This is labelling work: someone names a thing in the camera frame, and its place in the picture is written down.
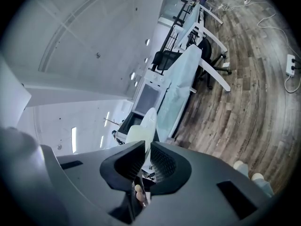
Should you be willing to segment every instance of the gray surface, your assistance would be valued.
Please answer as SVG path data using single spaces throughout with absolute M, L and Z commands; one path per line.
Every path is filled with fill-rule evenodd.
M 119 153 L 135 143 L 119 145 L 111 149 L 100 150 L 90 153 L 74 154 L 57 157 L 60 164 L 79 160 L 83 164 L 64 170 L 70 181 L 97 207 L 110 212 L 119 207 L 125 193 L 112 190 L 100 175 L 100 165 L 108 157 Z
M 166 0 L 164 7 L 161 9 L 161 15 L 164 18 L 174 21 L 173 17 L 177 17 L 181 8 L 183 7 L 183 2 L 181 0 Z M 180 16 L 180 19 L 183 19 L 185 12 Z
M 184 156 L 191 163 L 187 183 L 175 194 L 153 196 L 134 225 L 230 225 L 239 218 L 229 205 L 217 183 L 230 180 L 255 206 L 267 196 L 240 172 L 210 155 L 174 145 L 159 143 Z
M 0 173 L 18 205 L 39 225 L 125 225 L 108 215 L 120 205 L 124 192 L 111 190 L 99 173 L 101 162 L 132 145 L 60 157 L 60 167 L 48 146 L 39 146 L 16 129 L 0 129 Z M 184 156 L 192 173 L 176 193 L 153 196 L 132 225 L 230 225 L 239 222 L 217 183 L 230 180 L 256 207 L 268 197 L 240 172 L 202 153 L 163 143 Z

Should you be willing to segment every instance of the white ceiling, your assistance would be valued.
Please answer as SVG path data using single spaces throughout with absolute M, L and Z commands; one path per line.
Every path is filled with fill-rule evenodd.
M 9 66 L 87 81 L 132 97 L 163 0 L 28 0 L 3 40 Z
M 134 81 L 129 75 L 146 67 L 144 59 L 150 56 L 151 46 L 145 40 L 153 36 L 163 0 L 91 1 L 28 0 L 1 44 L 8 65 L 56 73 L 133 96 Z M 111 131 L 118 126 L 104 128 L 103 117 L 110 111 L 110 119 L 120 122 L 129 107 L 121 100 L 28 107 L 17 127 L 51 146 L 56 155 L 72 153 L 71 129 L 77 127 L 76 152 L 83 153 L 98 150 L 101 136 L 103 148 L 117 145 Z

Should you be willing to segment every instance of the person's foot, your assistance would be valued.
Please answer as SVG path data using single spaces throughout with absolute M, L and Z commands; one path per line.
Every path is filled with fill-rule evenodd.
M 264 179 L 264 177 L 260 173 L 254 173 L 253 176 L 251 177 L 251 180 L 254 181 L 256 179 Z
M 233 168 L 234 168 L 235 170 L 237 170 L 237 168 L 238 168 L 240 165 L 242 165 L 242 164 L 244 164 L 242 161 L 237 161 L 236 163 L 234 163 Z

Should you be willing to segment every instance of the white desk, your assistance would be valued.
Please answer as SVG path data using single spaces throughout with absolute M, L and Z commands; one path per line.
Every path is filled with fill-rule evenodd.
M 0 55 L 0 117 L 1 127 L 17 127 L 31 94 L 13 74 Z
M 202 39 L 204 36 L 204 33 L 209 36 L 210 38 L 212 38 L 212 40 L 214 42 L 217 43 L 218 46 L 221 47 L 222 52 L 227 52 L 228 49 L 223 45 L 223 43 L 217 38 L 215 37 L 209 30 L 207 30 L 204 27 L 204 23 L 198 23 L 198 15 L 200 13 L 200 8 L 202 8 L 203 10 L 206 9 L 203 6 L 201 6 L 199 3 L 196 4 L 196 6 L 193 8 L 191 14 L 189 15 L 189 17 L 187 18 L 187 20 L 184 23 L 183 28 L 180 30 L 180 32 L 178 33 L 178 39 L 175 42 L 174 46 L 175 49 L 178 49 L 182 52 L 185 52 L 185 50 L 182 48 L 182 44 L 184 44 L 184 42 L 187 41 L 187 37 L 189 36 L 189 34 L 192 32 L 192 30 L 196 31 L 200 38 Z M 206 70 L 213 78 L 215 78 L 215 80 L 220 83 L 220 85 L 226 90 L 226 91 L 230 91 L 230 86 L 227 84 L 227 82 L 223 79 L 223 77 L 215 70 L 213 69 L 207 62 L 205 62 L 204 60 L 202 60 L 200 58 L 199 60 L 199 65 Z
M 193 84 L 198 66 L 212 75 L 218 82 L 230 91 L 230 86 L 223 77 L 202 58 L 202 50 L 196 45 L 191 45 L 164 72 L 164 76 L 171 80 L 169 89 L 166 91 L 157 117 L 157 132 L 161 142 L 171 137 L 179 123 L 184 111 L 186 102 L 190 95 L 190 88 Z

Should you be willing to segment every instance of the wood plank floor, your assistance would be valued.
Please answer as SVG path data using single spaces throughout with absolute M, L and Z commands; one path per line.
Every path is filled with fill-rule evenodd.
M 244 4 L 244 0 L 210 2 L 219 6 L 227 1 Z M 249 176 L 263 174 L 277 193 L 288 181 L 300 151 L 301 89 L 294 94 L 285 91 L 286 56 L 294 53 L 282 32 L 257 27 L 262 18 L 274 13 L 269 7 L 254 4 L 227 12 L 217 10 L 215 14 L 223 25 L 206 17 L 205 27 L 228 48 L 227 58 L 218 66 L 230 62 L 232 75 L 221 74 L 231 92 L 213 79 L 212 90 L 206 87 L 206 80 L 198 81 L 198 92 L 190 98 L 174 144 L 213 155 L 230 165 L 242 160 L 249 165 Z M 291 47 L 301 54 L 279 12 L 261 25 L 284 28 Z M 211 44 L 214 58 L 220 50 L 214 42 Z M 287 83 L 288 88 L 296 88 L 299 78 L 297 72 Z

